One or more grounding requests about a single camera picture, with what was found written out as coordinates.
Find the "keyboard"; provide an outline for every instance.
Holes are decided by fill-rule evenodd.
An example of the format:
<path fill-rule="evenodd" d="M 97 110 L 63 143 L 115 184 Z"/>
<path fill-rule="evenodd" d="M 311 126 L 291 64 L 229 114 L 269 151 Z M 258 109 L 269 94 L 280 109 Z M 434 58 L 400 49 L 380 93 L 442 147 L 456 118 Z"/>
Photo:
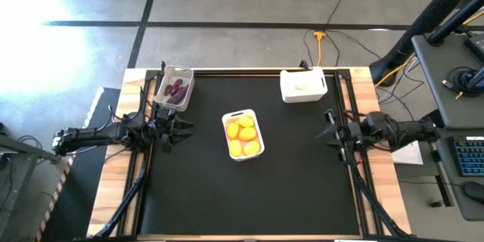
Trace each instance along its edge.
<path fill-rule="evenodd" d="M 484 177 L 484 136 L 450 138 L 449 146 L 461 176 Z"/>

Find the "wooden table frame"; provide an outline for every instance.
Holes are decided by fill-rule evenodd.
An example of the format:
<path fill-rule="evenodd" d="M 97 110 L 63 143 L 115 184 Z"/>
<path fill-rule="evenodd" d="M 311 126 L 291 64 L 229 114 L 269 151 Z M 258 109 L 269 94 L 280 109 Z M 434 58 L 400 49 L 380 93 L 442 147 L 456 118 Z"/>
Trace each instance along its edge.
<path fill-rule="evenodd" d="M 236 69 L 195 69 L 196 71 L 254 71 L 254 70 L 294 70 L 291 68 L 236 68 Z M 324 68 L 325 71 L 335 71 L 334 68 Z M 342 78 L 340 80 L 342 88 L 344 104 L 346 109 L 352 109 L 354 107 L 358 108 L 359 113 L 369 113 L 371 111 L 380 110 L 376 95 L 374 92 L 373 83 L 371 81 L 370 71 L 367 67 L 347 67 L 338 68 L 338 70 L 346 70 L 349 72 L 349 80 Z M 127 69 L 124 80 L 123 87 L 121 89 L 121 94 L 119 97 L 119 104 L 116 111 L 116 115 L 122 116 L 124 113 L 131 113 L 138 109 L 139 102 L 139 88 L 144 84 L 144 78 L 146 74 L 146 69 Z M 155 85 L 150 85 L 150 90 L 148 92 L 148 100 L 153 101 Z M 354 93 L 354 100 L 352 101 L 350 94 Z M 146 114 L 150 114 L 152 111 L 151 106 L 147 105 L 145 109 Z M 111 145 L 107 149 L 106 156 L 116 153 L 118 150 L 122 149 L 122 146 Z M 111 158 L 103 168 L 101 173 L 101 180 L 98 186 L 98 193 L 95 200 L 95 205 L 92 211 L 92 217 L 88 228 L 87 235 L 93 235 L 97 233 L 103 227 L 110 217 L 113 215 L 114 211 L 118 207 L 121 199 L 123 198 L 125 188 L 127 183 L 127 170 L 130 164 L 131 157 L 136 156 L 137 160 L 134 166 L 135 171 L 131 180 L 134 180 L 141 168 L 141 161 L 143 160 L 143 154 L 132 155 L 131 153 L 125 152 L 120 155 Z M 374 183 L 374 190 L 377 195 L 377 199 L 380 201 L 382 206 L 388 212 L 390 217 L 399 225 L 399 227 L 410 233 L 410 226 L 408 224 L 408 219 L 405 211 L 405 206 L 403 203 L 402 195 L 400 193 L 399 183 L 396 177 L 395 167 L 393 165 L 392 156 L 389 152 L 382 150 L 370 150 L 368 151 L 368 162 L 371 169 L 371 177 Z M 360 172 L 365 176 L 365 171 L 363 168 Z M 374 215 L 368 201 L 364 196 L 363 203 L 366 213 L 366 222 L 368 223 L 368 230 L 370 234 L 376 234 L 378 226 L 375 225 Z M 135 205 L 138 202 L 138 196 L 132 201 L 129 206 L 128 212 L 126 213 L 126 220 L 123 222 L 124 230 L 122 233 L 118 234 L 131 234 L 133 230 L 133 223 L 135 217 Z M 358 215 L 358 222 L 360 224 L 361 231 L 361 219 Z M 357 239 L 361 238 L 361 235 L 256 235 L 256 236 L 187 236 L 187 235 L 141 235 L 138 239 L 141 240 L 247 240 L 247 239 L 257 239 L 257 240 L 285 240 L 285 239 Z"/>

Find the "mango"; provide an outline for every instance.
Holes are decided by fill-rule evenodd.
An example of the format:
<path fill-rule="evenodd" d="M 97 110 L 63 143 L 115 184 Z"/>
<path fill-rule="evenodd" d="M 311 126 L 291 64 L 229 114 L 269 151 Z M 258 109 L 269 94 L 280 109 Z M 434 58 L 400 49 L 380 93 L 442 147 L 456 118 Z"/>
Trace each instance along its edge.
<path fill-rule="evenodd" d="M 230 123 L 227 126 L 227 137 L 234 140 L 239 133 L 239 125 L 237 123 Z"/>
<path fill-rule="evenodd" d="M 252 141 L 257 136 L 257 131 L 254 128 L 243 128 L 239 132 L 239 139 L 242 141 Z"/>
<path fill-rule="evenodd" d="M 241 118 L 238 119 L 238 123 L 244 128 L 249 128 L 251 126 L 254 126 L 254 120 L 249 116 L 242 116 Z"/>
<path fill-rule="evenodd" d="M 233 157 L 239 157 L 242 153 L 242 144 L 238 140 L 230 141 L 230 154 Z"/>
<path fill-rule="evenodd" d="M 249 155 L 257 154 L 260 150 L 260 144 L 258 141 L 250 141 L 244 147 L 244 153 Z"/>

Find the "white container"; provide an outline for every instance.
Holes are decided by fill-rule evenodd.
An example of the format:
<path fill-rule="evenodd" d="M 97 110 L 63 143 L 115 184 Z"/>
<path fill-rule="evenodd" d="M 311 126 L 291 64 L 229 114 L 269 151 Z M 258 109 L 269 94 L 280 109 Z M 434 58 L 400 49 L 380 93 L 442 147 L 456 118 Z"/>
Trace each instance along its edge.
<path fill-rule="evenodd" d="M 244 155 L 244 156 L 240 156 L 240 157 L 233 157 L 232 154 L 230 153 L 230 140 L 231 139 L 227 136 L 227 126 L 228 126 L 229 123 L 235 122 L 241 116 L 249 116 L 254 120 L 254 129 L 256 129 L 256 131 L 257 131 L 256 140 L 260 144 L 260 152 L 258 152 L 257 154 L 254 154 L 254 155 L 249 155 L 249 156 Z M 234 113 L 227 113 L 224 116 L 222 116 L 222 124 L 224 126 L 225 139 L 227 140 L 228 155 L 230 155 L 230 157 L 232 159 L 234 159 L 236 162 L 257 158 L 257 157 L 260 156 L 260 154 L 262 154 L 262 152 L 264 152 L 264 149 L 265 149 L 264 141 L 262 140 L 262 135 L 260 134 L 260 129 L 259 129 L 259 124 L 257 123 L 256 113 L 253 110 L 247 109 L 247 110 L 239 110 L 239 111 L 234 112 Z M 243 148 L 244 148 L 244 145 L 246 144 L 246 142 L 245 141 L 241 141 L 241 142 L 243 142 L 242 145 L 243 145 Z"/>
<path fill-rule="evenodd" d="M 181 86 L 188 86 L 187 94 L 185 98 L 178 105 L 166 103 L 171 95 L 164 95 L 165 89 L 168 85 L 173 85 L 177 79 L 183 80 Z M 175 109 L 178 112 L 187 110 L 188 102 L 190 101 L 191 91 L 193 91 L 195 85 L 194 71 L 190 68 L 176 67 L 173 65 L 167 65 L 165 67 L 165 75 L 161 82 L 160 90 L 158 94 L 153 98 L 161 107 L 166 109 Z"/>
<path fill-rule="evenodd" d="M 302 72 L 281 71 L 281 94 L 286 103 L 318 101 L 326 93 L 326 79 L 320 67 Z"/>

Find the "yellow fruit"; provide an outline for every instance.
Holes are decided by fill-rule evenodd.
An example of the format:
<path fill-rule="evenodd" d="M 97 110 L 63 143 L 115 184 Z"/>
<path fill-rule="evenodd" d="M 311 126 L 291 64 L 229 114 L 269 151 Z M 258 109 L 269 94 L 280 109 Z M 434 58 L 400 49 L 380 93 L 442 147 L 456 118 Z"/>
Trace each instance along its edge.
<path fill-rule="evenodd" d="M 243 128 L 239 132 L 239 139 L 242 141 L 251 141 L 257 136 L 257 131 L 254 128 Z"/>
<path fill-rule="evenodd" d="M 249 128 L 251 126 L 254 126 L 254 120 L 248 116 L 242 116 L 238 120 L 239 125 L 243 126 L 244 128 Z"/>
<path fill-rule="evenodd" d="M 237 123 L 230 123 L 227 126 L 227 137 L 234 140 L 239 133 L 239 125 Z"/>
<path fill-rule="evenodd" d="M 250 141 L 244 147 L 244 153 L 249 155 L 257 154 L 260 150 L 260 144 L 258 141 Z"/>
<path fill-rule="evenodd" d="M 230 154 L 233 157 L 239 157 L 242 153 L 242 144 L 238 140 L 230 141 Z"/>

